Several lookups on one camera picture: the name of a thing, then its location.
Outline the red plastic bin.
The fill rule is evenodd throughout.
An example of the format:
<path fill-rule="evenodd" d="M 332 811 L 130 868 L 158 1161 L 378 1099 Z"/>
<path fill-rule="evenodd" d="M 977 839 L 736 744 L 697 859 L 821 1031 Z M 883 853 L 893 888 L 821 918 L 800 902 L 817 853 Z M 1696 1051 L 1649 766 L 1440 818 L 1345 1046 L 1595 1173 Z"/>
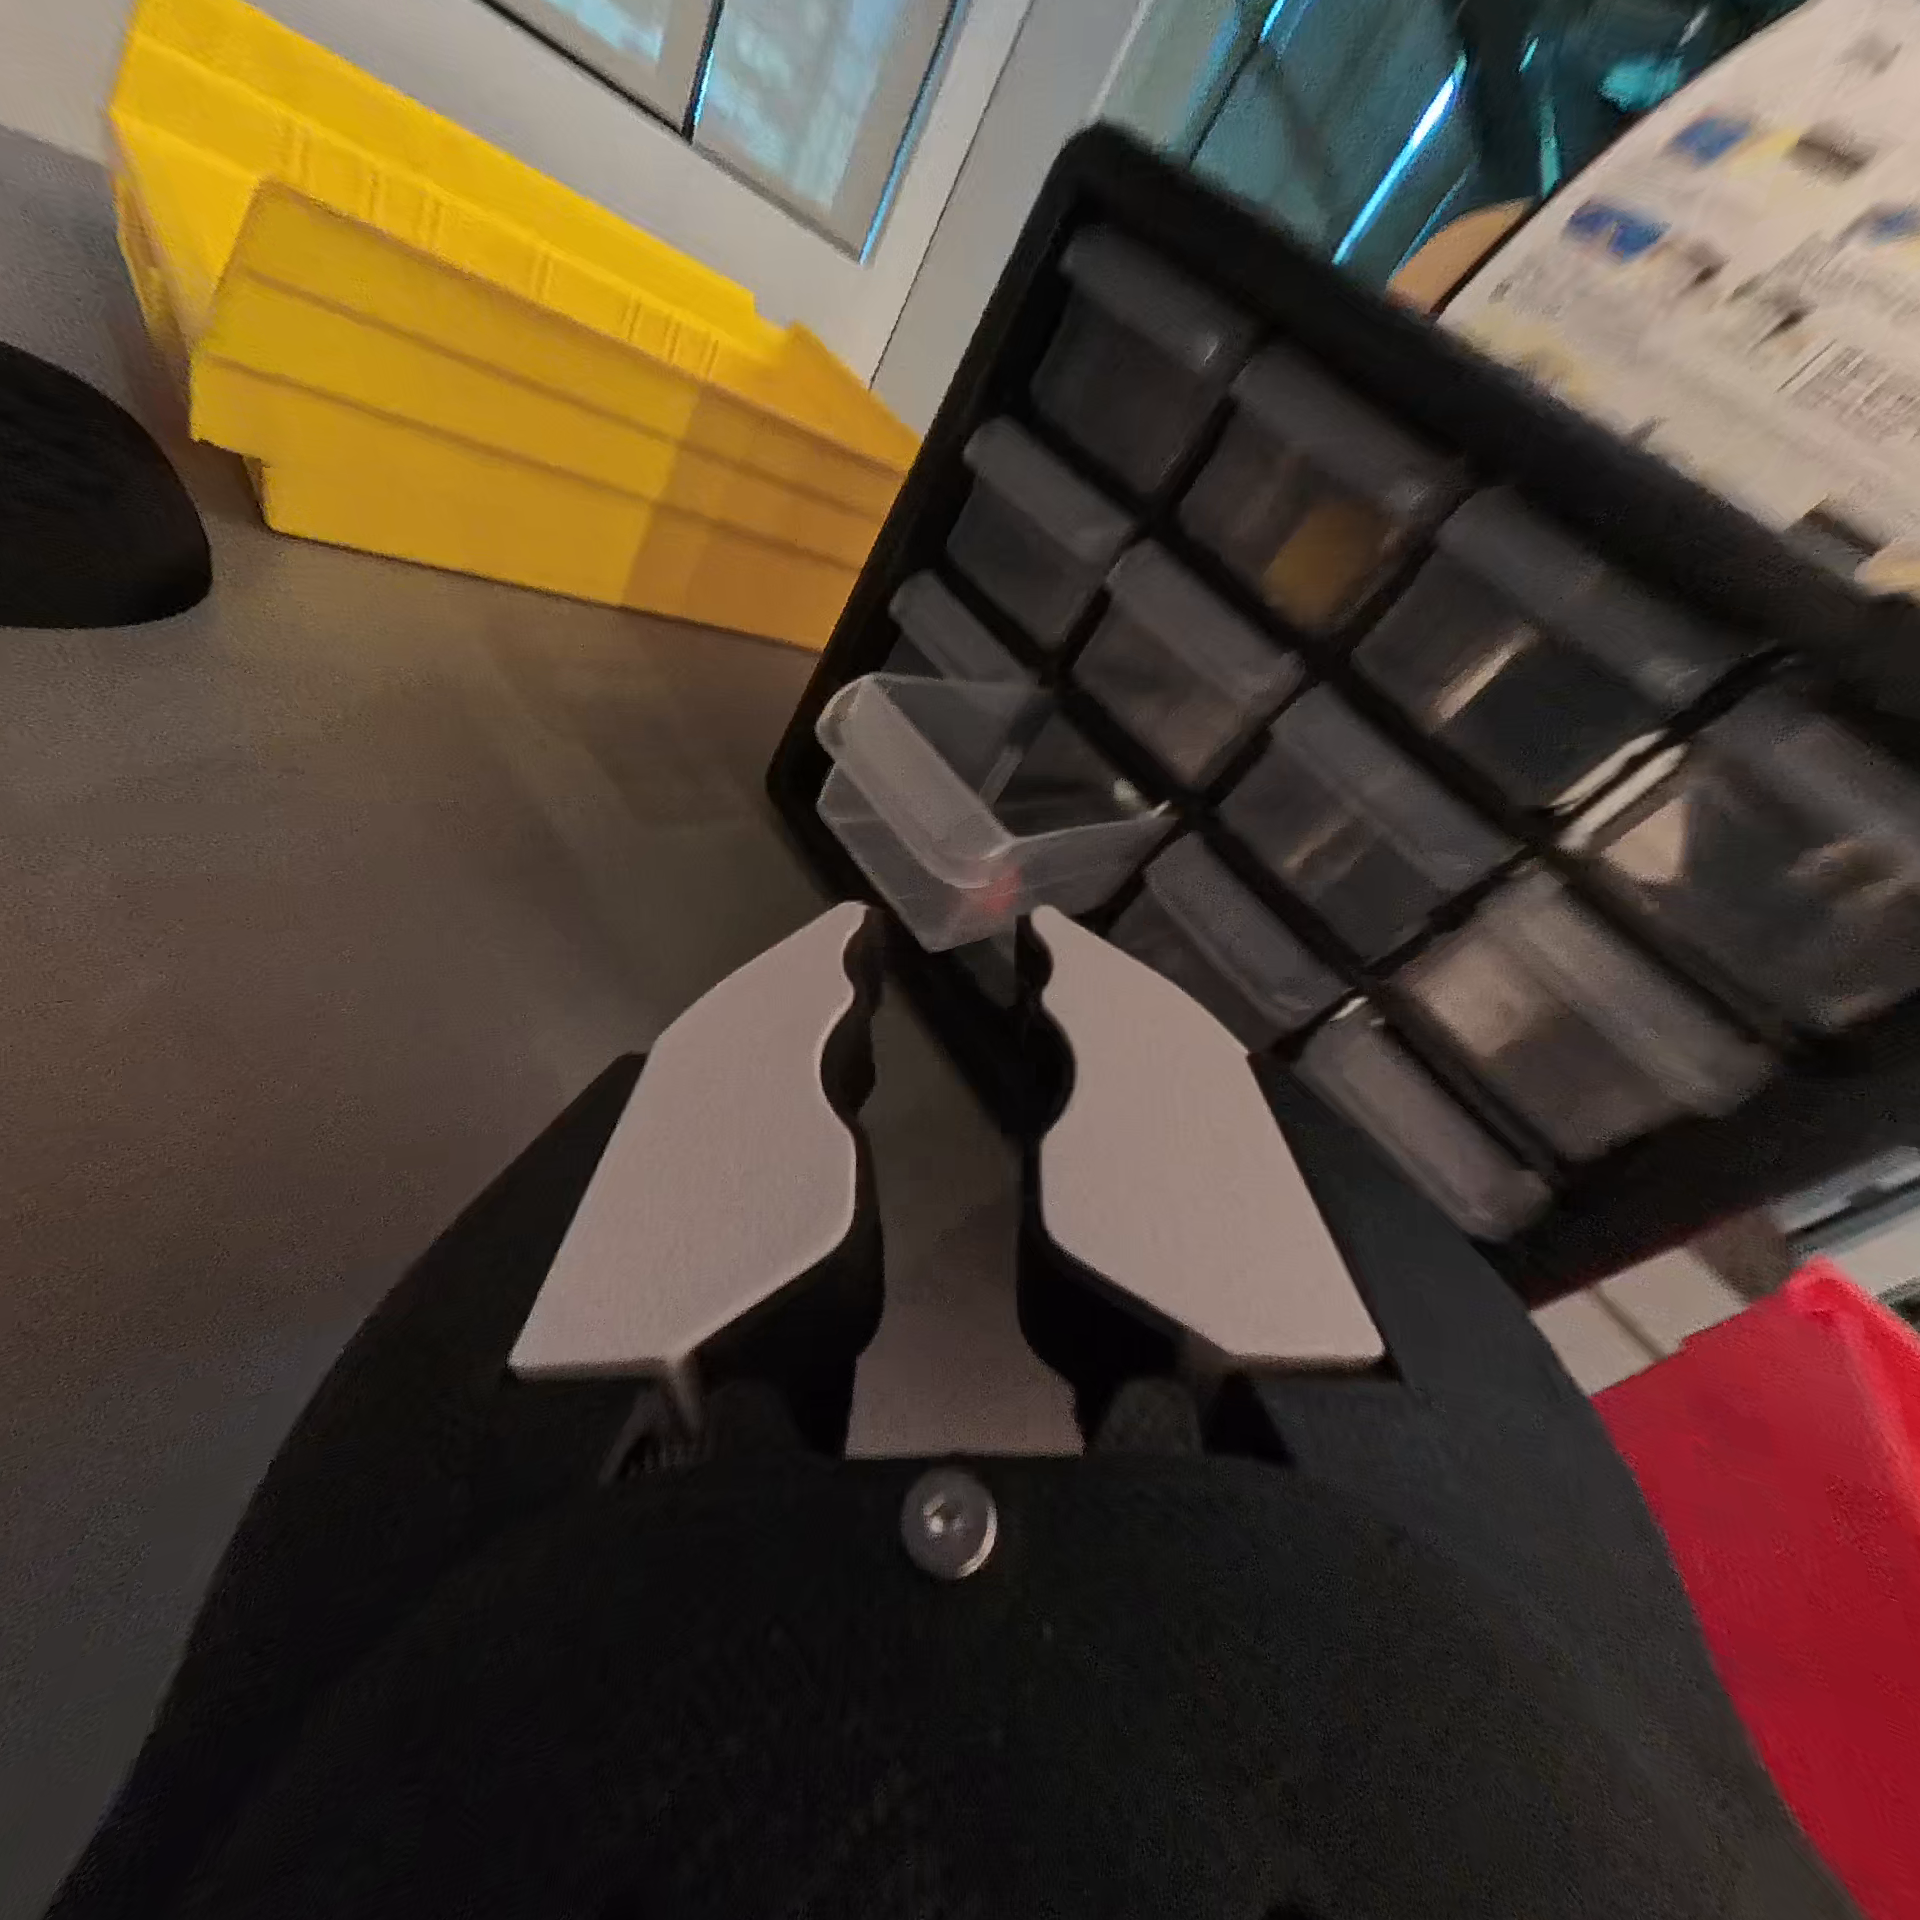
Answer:
<path fill-rule="evenodd" d="M 1597 1413 L 1783 1800 L 1917 1918 L 1917 1329 L 1819 1259 Z"/>

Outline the yellow cube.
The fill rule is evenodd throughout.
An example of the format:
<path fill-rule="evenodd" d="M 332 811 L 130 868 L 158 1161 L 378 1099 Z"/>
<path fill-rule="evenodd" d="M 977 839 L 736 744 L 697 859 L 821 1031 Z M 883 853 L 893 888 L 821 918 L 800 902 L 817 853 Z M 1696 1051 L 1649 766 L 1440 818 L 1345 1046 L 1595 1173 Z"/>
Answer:
<path fill-rule="evenodd" d="M 1358 498 L 1321 498 L 1263 571 L 1263 596 L 1301 630 L 1338 624 L 1373 582 L 1384 522 Z"/>

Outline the instruction poster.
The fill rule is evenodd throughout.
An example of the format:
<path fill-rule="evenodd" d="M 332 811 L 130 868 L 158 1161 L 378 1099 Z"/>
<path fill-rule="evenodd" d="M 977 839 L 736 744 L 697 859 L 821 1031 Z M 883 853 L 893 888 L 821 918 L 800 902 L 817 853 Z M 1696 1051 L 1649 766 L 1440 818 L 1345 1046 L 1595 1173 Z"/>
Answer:
<path fill-rule="evenodd" d="M 1917 600 L 1917 2 L 1804 2 L 1445 308 L 1563 407 Z"/>

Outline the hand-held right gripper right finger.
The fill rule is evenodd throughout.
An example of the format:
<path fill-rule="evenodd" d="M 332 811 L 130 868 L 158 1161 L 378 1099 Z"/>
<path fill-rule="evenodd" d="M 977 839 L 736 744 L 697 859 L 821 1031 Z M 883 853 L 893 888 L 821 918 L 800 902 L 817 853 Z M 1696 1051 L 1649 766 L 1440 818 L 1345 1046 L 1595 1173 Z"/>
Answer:
<path fill-rule="evenodd" d="M 1095 1444 L 1165 1394 L 1206 1430 L 1276 1378 L 1358 1380 L 1384 1336 L 1253 1051 L 1173 977 L 1045 905 L 1023 980 L 1059 1086 L 1023 1140 L 1020 1327 Z"/>

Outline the yellow plastic bin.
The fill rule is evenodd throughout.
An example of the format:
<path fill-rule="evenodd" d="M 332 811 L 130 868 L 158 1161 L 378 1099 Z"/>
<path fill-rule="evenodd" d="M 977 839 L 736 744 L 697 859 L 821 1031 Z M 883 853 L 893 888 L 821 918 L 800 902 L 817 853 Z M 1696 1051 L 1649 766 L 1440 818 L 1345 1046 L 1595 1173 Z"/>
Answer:
<path fill-rule="evenodd" d="M 273 532 L 828 642 L 919 439 L 813 333 L 253 2 L 138 2 L 108 131 Z"/>

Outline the rounded wooden backing board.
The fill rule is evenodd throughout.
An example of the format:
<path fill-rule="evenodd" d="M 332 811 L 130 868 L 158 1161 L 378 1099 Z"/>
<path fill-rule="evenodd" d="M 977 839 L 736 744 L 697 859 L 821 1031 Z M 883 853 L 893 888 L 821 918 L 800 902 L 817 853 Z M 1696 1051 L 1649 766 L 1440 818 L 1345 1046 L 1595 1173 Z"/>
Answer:
<path fill-rule="evenodd" d="M 1543 208 L 1537 196 L 1478 206 L 1420 244 L 1384 285 L 1409 314 L 1445 314 L 1460 288 Z"/>

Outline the black drawer cabinet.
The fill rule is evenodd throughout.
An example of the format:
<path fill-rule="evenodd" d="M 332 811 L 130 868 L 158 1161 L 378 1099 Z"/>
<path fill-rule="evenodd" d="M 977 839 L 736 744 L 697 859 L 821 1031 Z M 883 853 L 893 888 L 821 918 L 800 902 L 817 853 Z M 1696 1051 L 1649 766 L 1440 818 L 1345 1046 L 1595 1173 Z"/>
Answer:
<path fill-rule="evenodd" d="M 1657 604 L 1678 606 L 1736 642 L 1736 667 L 1667 720 L 1654 748 L 1631 748 L 1624 773 L 1582 804 L 1523 804 L 1449 748 L 1430 724 L 1407 718 L 1366 682 L 1358 649 L 1407 600 L 1423 534 L 1387 563 L 1331 630 L 1299 626 L 1266 606 L 1180 522 L 1204 467 L 1228 439 L 1228 401 L 1213 401 L 1181 447 L 1169 480 L 1125 516 L 1167 544 L 1173 559 L 1235 612 L 1299 654 L 1307 687 L 1337 697 L 1483 824 L 1499 862 L 1472 880 L 1446 880 L 1407 936 L 1366 956 L 1301 882 L 1266 862 L 1251 827 L 1226 806 L 1263 766 L 1266 748 L 1237 748 L 1210 787 L 1185 787 L 1125 741 L 1121 720 L 1091 691 L 1069 689 L 1069 658 L 1083 652 L 1104 596 L 1076 612 L 1062 649 L 1047 652 L 973 582 L 958 596 L 1059 694 L 1069 720 L 1141 795 L 1201 834 L 1266 910 L 1347 980 L 1337 1015 L 1370 1005 L 1404 1055 L 1469 1114 L 1478 1136 L 1546 1180 L 1546 1212 L 1503 1236 L 1503 1271 L 1537 1300 L 1561 1297 L 1624 1264 L 1647 1262 L 1726 1219 L 1784 1202 L 1828 1180 L 1917 1149 L 1917 882 L 1888 880 L 1904 905 L 1868 902 L 1870 862 L 1917 838 L 1917 609 L 1868 600 L 1806 551 L 1766 532 L 1649 453 L 1543 398 L 1462 338 L 1407 308 L 1370 294 L 1334 264 L 1311 257 L 1251 206 L 1213 190 L 1115 125 L 1076 131 L 1055 156 L 982 323 L 949 383 L 927 442 L 907 469 L 870 559 L 866 563 L 817 674 L 771 764 L 771 796 L 811 865 L 831 882 L 878 897 L 855 878 L 852 853 L 819 814 L 828 748 L 817 725 L 828 697 L 881 671 L 893 652 L 886 604 L 912 574 L 946 563 L 973 478 L 964 442 L 993 418 L 1034 425 L 1040 442 L 1091 474 L 1095 493 L 1125 498 L 1108 467 L 1081 456 L 1028 401 L 1030 374 L 1069 311 L 1064 251 L 1112 227 L 1226 294 L 1255 323 L 1258 348 L 1297 348 L 1334 374 L 1370 415 L 1460 458 L 1474 484 L 1517 493 L 1599 563 L 1613 563 Z M 1862 804 L 1839 814 L 1825 800 L 1756 800 L 1754 827 L 1717 800 L 1681 831 L 1678 878 L 1634 880 L 1604 853 L 1627 827 L 1678 804 L 1678 779 L 1706 773 L 1703 741 L 1726 718 L 1771 718 L 1783 702 L 1854 738 L 1865 755 Z M 1503 885 L 1547 875 L 1622 945 L 1742 1040 L 1765 1046 L 1772 1077 L 1729 1118 L 1666 1119 L 1639 1140 L 1606 1147 L 1588 1168 L 1547 1140 L 1546 1124 L 1499 1091 L 1449 1040 L 1436 1015 L 1413 1005 L 1398 977 L 1436 951 L 1446 933 Z"/>

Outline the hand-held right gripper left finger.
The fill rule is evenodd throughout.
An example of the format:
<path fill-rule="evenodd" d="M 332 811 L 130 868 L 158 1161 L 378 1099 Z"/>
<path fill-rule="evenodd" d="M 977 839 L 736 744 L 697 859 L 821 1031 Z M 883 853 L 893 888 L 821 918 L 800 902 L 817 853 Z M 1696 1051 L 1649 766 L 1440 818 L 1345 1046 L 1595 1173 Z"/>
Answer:
<path fill-rule="evenodd" d="M 754 1385 L 843 1457 L 886 1297 L 863 1127 L 883 956 L 873 908 L 841 902 L 662 1031 L 509 1349 L 514 1378 L 639 1380 L 683 1430 Z"/>

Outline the grid of clear drawers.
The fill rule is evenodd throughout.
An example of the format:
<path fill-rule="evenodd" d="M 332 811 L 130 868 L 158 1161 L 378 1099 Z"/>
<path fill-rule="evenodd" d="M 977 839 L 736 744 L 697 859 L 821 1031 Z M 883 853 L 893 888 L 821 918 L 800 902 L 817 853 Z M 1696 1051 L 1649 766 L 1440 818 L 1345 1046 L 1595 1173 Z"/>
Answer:
<path fill-rule="evenodd" d="M 973 496 L 946 563 L 897 588 L 900 641 L 883 674 L 1053 694 L 955 582 L 973 582 L 1047 652 L 1062 649 L 1076 612 L 1103 594 L 1092 638 L 1069 658 L 1069 689 L 1121 720 L 1125 741 L 1141 744 L 1155 773 L 1210 787 L 1237 748 L 1263 744 L 1270 720 L 1311 691 L 1307 667 L 1125 509 L 1169 480 L 1204 410 L 1228 401 L 1266 348 L 1226 294 L 1112 227 L 1069 244 L 1064 288 L 1064 323 L 1028 401 L 1127 496 L 1095 493 L 1034 425 L 977 426 L 964 442 Z M 1654 748 L 1690 694 L 1736 667 L 1736 642 L 1627 583 L 1517 493 L 1472 480 L 1434 529 L 1407 600 L 1364 638 L 1358 667 L 1509 796 L 1582 804 L 1624 773 L 1631 748 Z M 1791 702 L 1771 718 L 1720 720 L 1703 761 L 1706 773 L 1678 779 L 1678 804 L 1599 856 L 1606 868 L 1674 880 L 1681 831 L 1717 800 L 1733 800 L 1745 827 L 1756 824 L 1756 800 L 1836 804 L 1839 814 L 1859 811 L 1854 824 L 1868 814 L 1859 744 Z M 1899 834 L 1868 880 L 1870 905 L 1904 905 L 1888 880 L 1917 882 L 1917 839 Z M 1480 1138 L 1370 1005 L 1337 1015 L 1347 980 L 1266 910 L 1206 838 L 1180 834 L 1180 818 L 1081 918 L 1165 969 L 1251 1050 L 1286 1059 L 1469 1234 L 1499 1243 L 1546 1212 L 1546 1180 Z M 973 973 L 977 998 L 1017 999 L 1017 933 L 955 954 L 952 969 Z M 1474 908 L 1465 930 L 1398 980 L 1449 1040 L 1469 1043 L 1472 1068 L 1521 1094 L 1577 1168 L 1666 1119 L 1729 1118 L 1775 1069 L 1765 1046 L 1717 1021 L 1539 870 Z"/>

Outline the black quilted case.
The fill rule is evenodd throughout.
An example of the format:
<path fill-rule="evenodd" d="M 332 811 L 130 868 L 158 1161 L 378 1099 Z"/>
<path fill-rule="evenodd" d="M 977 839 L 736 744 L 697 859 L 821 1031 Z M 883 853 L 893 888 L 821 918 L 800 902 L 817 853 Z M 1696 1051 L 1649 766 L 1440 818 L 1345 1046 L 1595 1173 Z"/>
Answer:
<path fill-rule="evenodd" d="M 179 469 L 118 401 L 5 344 L 5 626 L 105 630 L 190 612 L 212 547 Z"/>

